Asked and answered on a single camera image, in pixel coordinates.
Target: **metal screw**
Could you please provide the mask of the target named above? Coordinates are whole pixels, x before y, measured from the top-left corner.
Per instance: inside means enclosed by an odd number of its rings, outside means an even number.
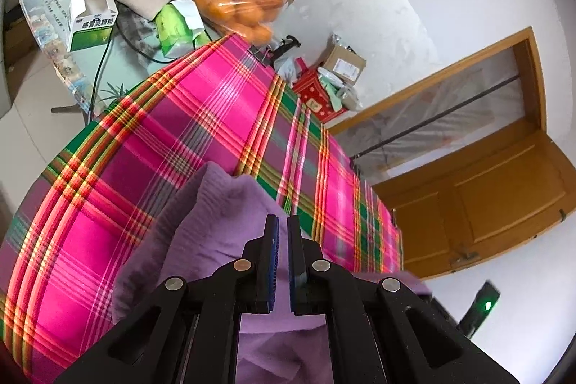
[[[317,261],[312,262],[312,268],[316,272],[326,272],[330,268],[330,262],[325,261],[324,259],[318,259]]]
[[[250,267],[252,267],[252,262],[246,259],[238,259],[234,263],[234,269],[236,269],[239,272],[247,271]]]
[[[382,287],[386,291],[395,292],[400,289],[400,282],[396,279],[384,279],[382,280]]]
[[[172,277],[171,279],[166,280],[164,286],[166,286],[166,289],[169,289],[170,291],[176,291],[184,286],[184,282],[178,277]]]

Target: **door frame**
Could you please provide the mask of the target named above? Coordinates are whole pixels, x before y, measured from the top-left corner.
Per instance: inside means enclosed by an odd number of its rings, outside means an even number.
[[[546,132],[546,97],[544,93],[544,78],[542,76],[542,64],[540,63],[540,54],[538,53],[536,37],[532,27],[525,28],[524,30],[504,38],[477,53],[465,57],[457,63],[449,65],[441,71],[423,78],[410,87],[388,96],[375,105],[370,106],[370,108],[367,108],[355,116],[336,124],[329,128],[328,131],[332,135],[339,134],[362,121],[370,119],[375,114],[381,113],[411,96],[416,95],[429,87],[432,87],[437,83],[509,48],[512,48],[514,51],[514,58],[516,59],[518,67],[524,100],[524,109],[526,111],[525,119],[533,123],[537,129]]]

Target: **tiled floor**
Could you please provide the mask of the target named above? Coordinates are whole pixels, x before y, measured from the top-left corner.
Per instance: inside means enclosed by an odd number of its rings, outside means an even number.
[[[74,99],[39,50],[8,72],[12,109],[0,118],[0,239],[45,166],[84,127],[80,113],[52,114]]]

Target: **red bag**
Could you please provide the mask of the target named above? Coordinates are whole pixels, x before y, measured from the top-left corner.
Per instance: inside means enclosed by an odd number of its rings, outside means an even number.
[[[308,69],[294,84],[292,90],[322,123],[329,122],[347,111],[345,108],[334,111],[330,97],[318,80],[316,69]]]

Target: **plaid tablecloth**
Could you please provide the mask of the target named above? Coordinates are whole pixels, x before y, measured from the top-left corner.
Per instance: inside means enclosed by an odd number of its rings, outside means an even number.
[[[398,268],[398,233],[370,186],[286,83],[226,37],[111,106],[19,207],[0,248],[0,333],[33,383],[51,383],[111,327],[117,272],[206,161],[256,178],[330,260]]]

